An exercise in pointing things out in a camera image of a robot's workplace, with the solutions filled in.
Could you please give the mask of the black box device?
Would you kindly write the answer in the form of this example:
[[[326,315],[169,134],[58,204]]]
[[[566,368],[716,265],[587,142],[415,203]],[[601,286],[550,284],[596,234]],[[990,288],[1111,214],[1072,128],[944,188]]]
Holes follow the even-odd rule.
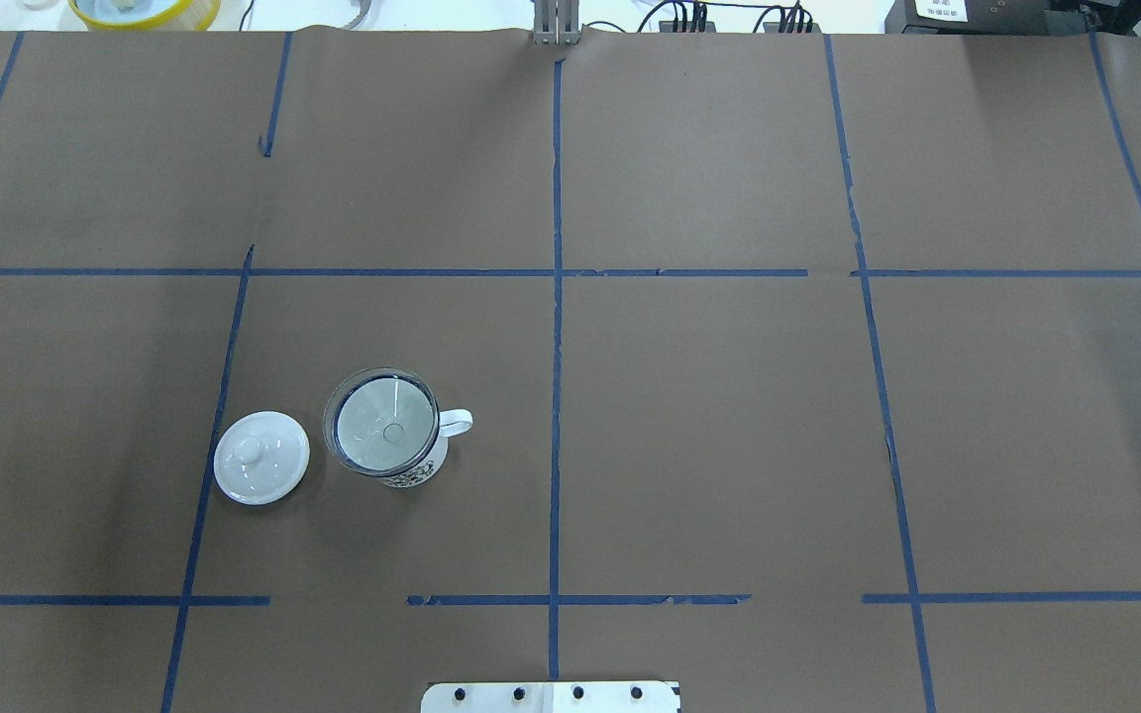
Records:
[[[893,1],[887,35],[1073,37],[1091,31],[1069,1]]]

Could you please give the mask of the yellow tape roll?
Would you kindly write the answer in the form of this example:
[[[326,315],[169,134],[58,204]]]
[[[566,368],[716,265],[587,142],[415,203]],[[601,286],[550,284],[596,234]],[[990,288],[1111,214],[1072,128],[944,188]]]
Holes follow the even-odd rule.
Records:
[[[222,1],[67,1],[86,29],[104,32],[203,32]]]

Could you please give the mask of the white ceramic lid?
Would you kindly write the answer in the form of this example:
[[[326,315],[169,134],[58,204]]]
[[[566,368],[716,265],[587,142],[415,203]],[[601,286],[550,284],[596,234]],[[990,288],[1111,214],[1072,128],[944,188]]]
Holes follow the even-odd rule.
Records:
[[[288,496],[304,481],[309,463],[311,444],[304,426],[276,411],[237,420],[219,438],[212,456],[219,491],[246,507]]]

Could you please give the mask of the grey aluminium post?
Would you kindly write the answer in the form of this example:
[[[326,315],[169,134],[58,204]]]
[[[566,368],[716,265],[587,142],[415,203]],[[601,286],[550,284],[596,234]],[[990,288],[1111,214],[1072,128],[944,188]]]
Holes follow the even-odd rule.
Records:
[[[582,40],[578,0],[533,1],[533,41],[542,46],[573,46]]]

